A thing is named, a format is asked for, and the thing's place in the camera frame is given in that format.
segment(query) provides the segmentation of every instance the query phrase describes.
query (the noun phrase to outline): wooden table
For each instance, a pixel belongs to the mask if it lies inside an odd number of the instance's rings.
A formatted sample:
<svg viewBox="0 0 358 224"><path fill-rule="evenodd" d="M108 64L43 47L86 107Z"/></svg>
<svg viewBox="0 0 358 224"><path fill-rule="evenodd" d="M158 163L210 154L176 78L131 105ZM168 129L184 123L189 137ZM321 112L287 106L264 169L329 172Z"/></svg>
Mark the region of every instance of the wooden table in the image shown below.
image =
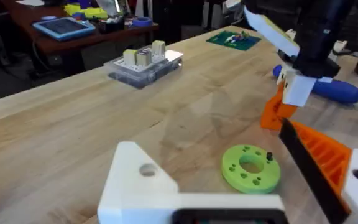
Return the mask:
<svg viewBox="0 0 358 224"><path fill-rule="evenodd" d="M41 34L32 27L32 24L40 21L43 16L68 16L63 10L63 6L32 7L19 4L16 0L1 1L10 13L13 21L30 37L32 41L36 43L37 48L40 51L39 54L61 55L63 63L68 63L67 67L80 67L80 69L76 69L74 72L82 72L85 70L83 68L83 61L80 54L81 48L104 41L122 40L135 35L146 35L150 41L151 33L158 29L158 24L153 24L150 27L125 28L124 30L109 34L100 34L99 31L96 30L93 35L70 41L59 42L49 36Z"/></svg>
<svg viewBox="0 0 358 224"><path fill-rule="evenodd" d="M0 223L97 223L123 140L143 147L182 192L238 193L221 175L225 150L253 144L272 151L282 169L275 193L290 223L327 223L278 133L259 128L277 90L274 47L261 40L241 51L205 41L220 31L169 45L184 53L183 68L143 90L110 79L101 67L0 99ZM358 86L356 59L339 63L338 79ZM312 95L293 119L358 147L358 104Z"/></svg>

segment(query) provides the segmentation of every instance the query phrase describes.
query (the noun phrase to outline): blue screwdriver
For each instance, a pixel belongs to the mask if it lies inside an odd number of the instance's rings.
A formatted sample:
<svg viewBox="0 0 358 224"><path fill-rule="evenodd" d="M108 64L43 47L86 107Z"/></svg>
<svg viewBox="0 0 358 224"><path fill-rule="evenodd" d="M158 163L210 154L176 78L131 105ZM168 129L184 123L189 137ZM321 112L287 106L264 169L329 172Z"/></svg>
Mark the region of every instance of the blue screwdriver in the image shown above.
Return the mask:
<svg viewBox="0 0 358 224"><path fill-rule="evenodd" d="M281 65L277 65L273 69L273 75L276 78L280 75L281 69ZM353 104L358 102L358 88L350 83L335 79L330 83L317 81L311 92L338 103Z"/></svg>

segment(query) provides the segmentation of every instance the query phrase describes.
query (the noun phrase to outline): orange 3d printed part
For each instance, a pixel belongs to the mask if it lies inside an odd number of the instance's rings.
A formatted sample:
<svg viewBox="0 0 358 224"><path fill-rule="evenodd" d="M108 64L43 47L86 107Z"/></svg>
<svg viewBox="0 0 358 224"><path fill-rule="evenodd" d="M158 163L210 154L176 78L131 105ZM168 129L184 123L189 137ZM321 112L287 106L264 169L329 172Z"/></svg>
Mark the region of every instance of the orange 3d printed part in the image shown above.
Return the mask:
<svg viewBox="0 0 358 224"><path fill-rule="evenodd" d="M279 84L275 96L265 105L262 117L260 118L260 127L271 130L280 130L282 120L292 116L297 106L283 104L284 82Z"/></svg>

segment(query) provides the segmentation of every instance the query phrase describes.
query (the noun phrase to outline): green 3d printed ring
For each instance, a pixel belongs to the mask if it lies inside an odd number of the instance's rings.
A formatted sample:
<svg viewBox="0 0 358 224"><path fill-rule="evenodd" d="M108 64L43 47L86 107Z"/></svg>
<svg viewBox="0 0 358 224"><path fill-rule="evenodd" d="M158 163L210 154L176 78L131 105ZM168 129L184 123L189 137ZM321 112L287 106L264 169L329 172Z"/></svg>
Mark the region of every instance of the green 3d printed ring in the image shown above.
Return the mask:
<svg viewBox="0 0 358 224"><path fill-rule="evenodd" d="M247 172L241 164L251 163L259 172ZM228 149L222 157L222 173L226 181L245 194L267 194L278 184L280 166L271 152L250 145Z"/></svg>

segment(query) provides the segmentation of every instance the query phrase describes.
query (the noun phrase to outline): plastic container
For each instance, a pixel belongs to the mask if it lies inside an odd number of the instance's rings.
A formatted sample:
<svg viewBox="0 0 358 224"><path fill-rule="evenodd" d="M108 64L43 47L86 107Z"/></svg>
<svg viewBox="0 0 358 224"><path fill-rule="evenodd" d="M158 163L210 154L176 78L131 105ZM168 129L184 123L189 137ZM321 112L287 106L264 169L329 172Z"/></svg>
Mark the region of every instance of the plastic container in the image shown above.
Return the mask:
<svg viewBox="0 0 358 224"><path fill-rule="evenodd" d="M150 46L140 50L150 50ZM182 53L167 50L165 57L152 55L152 63L149 66L127 66L123 57L119 57L104 64L109 71L109 76L120 82L141 89L157 81L166 74L180 68L182 65Z"/></svg>

